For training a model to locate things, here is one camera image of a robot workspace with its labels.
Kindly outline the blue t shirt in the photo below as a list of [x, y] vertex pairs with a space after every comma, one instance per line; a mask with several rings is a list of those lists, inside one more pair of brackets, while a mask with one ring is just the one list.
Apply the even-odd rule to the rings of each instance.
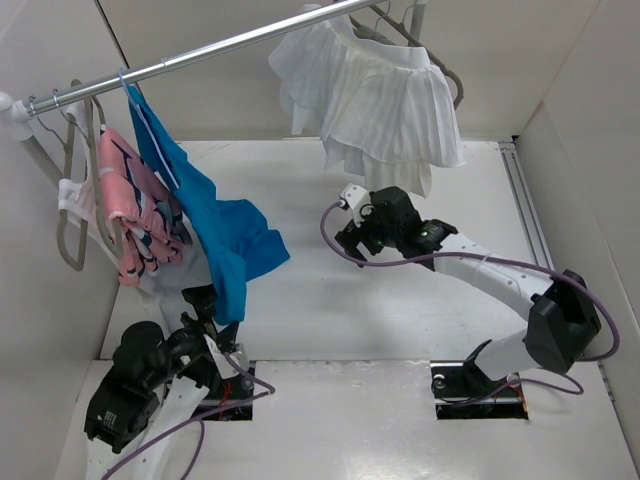
[[190, 163], [187, 153], [170, 137], [140, 92], [132, 85], [128, 87], [180, 185], [174, 190], [144, 125], [129, 105], [140, 157], [161, 176], [198, 235], [218, 294], [216, 322], [241, 322], [246, 312], [247, 283], [290, 259], [283, 238], [250, 201], [218, 199], [214, 182]]

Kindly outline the light blue wire hanger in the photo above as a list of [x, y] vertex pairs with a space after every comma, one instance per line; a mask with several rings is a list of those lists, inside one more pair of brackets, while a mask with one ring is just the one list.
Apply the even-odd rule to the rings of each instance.
[[139, 118], [140, 122], [144, 125], [144, 128], [147, 131], [147, 134], [148, 134], [151, 142], [153, 143], [154, 148], [156, 150], [156, 153], [157, 153], [157, 155], [158, 155], [158, 157], [160, 159], [160, 162], [161, 162], [161, 164], [163, 166], [163, 170], [169, 176], [169, 178], [171, 180], [171, 183], [174, 186], [173, 188], [174, 188], [174, 190], [176, 190], [176, 189], [178, 189], [180, 187], [180, 185], [179, 185], [176, 177], [174, 176], [174, 173], [173, 173], [172, 169], [170, 168], [170, 165], [167, 163], [167, 161], [166, 161], [166, 159], [165, 159], [165, 157], [163, 155], [162, 149], [160, 148], [160, 145], [157, 142], [156, 136], [155, 136], [153, 130], [151, 129], [151, 127], [150, 127], [150, 125], [149, 125], [144, 113], [142, 112], [142, 110], [140, 108], [140, 105], [133, 99], [132, 95], [130, 94], [129, 87], [127, 86], [126, 82], [124, 81], [124, 75], [123, 74], [124, 74], [124, 69], [123, 69], [123, 67], [120, 67], [118, 69], [117, 76], [118, 76], [118, 79], [119, 79], [119, 82], [121, 84], [122, 89], [125, 91], [125, 94], [126, 94], [127, 99], [128, 99], [128, 103], [129, 103], [130, 106], [133, 107], [133, 109], [135, 110], [136, 115]]

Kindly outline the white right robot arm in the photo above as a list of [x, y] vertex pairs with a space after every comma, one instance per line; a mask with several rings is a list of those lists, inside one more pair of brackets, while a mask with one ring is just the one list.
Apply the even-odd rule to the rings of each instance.
[[370, 192], [349, 184], [339, 197], [350, 213], [335, 236], [359, 266], [385, 248], [432, 272], [461, 280], [501, 302], [527, 324], [520, 332], [481, 343], [455, 370], [455, 379], [483, 394], [509, 375], [531, 368], [567, 373], [601, 330], [583, 278], [492, 255], [442, 220], [424, 220], [409, 195], [392, 186]]

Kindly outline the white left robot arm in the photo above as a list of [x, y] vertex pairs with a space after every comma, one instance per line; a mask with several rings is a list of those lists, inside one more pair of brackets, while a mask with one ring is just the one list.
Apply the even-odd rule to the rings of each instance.
[[249, 365], [238, 325], [219, 329], [212, 285], [183, 290], [196, 315], [165, 335], [152, 321], [129, 326], [85, 417], [88, 479], [160, 479], [174, 444], [170, 428], [189, 419], [205, 397], [238, 376], [229, 360]]

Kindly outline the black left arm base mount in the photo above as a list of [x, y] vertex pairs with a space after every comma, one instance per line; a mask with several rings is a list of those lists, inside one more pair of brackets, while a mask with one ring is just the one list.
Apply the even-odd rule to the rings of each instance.
[[[216, 408], [220, 403], [227, 405], [244, 399], [249, 399], [254, 394], [254, 384], [242, 376], [236, 376], [228, 380], [217, 380], [214, 388], [208, 393], [196, 410], [197, 414]], [[204, 418], [209, 422], [220, 421], [249, 421], [253, 416], [253, 406], [249, 402], [246, 405], [230, 408], [222, 412], [208, 415]]]

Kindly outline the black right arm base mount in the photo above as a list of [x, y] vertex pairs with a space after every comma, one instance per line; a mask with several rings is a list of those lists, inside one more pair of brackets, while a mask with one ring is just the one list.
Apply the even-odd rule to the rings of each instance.
[[475, 364], [489, 340], [463, 361], [436, 361], [430, 364], [431, 391], [438, 420], [528, 420], [522, 388], [510, 385], [514, 377], [489, 379]]

